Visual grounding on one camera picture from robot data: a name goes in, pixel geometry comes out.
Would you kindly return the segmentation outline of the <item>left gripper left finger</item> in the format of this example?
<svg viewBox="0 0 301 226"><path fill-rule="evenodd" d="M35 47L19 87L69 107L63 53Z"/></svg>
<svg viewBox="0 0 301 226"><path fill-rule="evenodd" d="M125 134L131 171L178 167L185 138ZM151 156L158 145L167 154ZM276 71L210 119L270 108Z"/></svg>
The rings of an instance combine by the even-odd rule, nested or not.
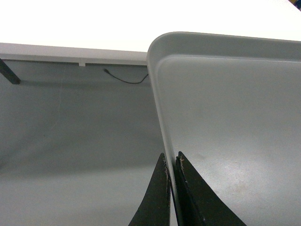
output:
<svg viewBox="0 0 301 226"><path fill-rule="evenodd" d="M169 226L171 181L165 154L161 153L149 185L130 226Z"/></svg>

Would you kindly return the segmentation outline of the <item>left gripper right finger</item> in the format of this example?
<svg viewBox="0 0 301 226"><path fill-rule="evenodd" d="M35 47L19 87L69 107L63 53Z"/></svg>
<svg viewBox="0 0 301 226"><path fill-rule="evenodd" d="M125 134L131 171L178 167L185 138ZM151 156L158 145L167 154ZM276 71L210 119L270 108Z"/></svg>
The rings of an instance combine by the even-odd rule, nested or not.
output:
<svg viewBox="0 0 301 226"><path fill-rule="evenodd" d="M216 195L183 152L176 157L175 183L182 226L244 226Z"/></svg>

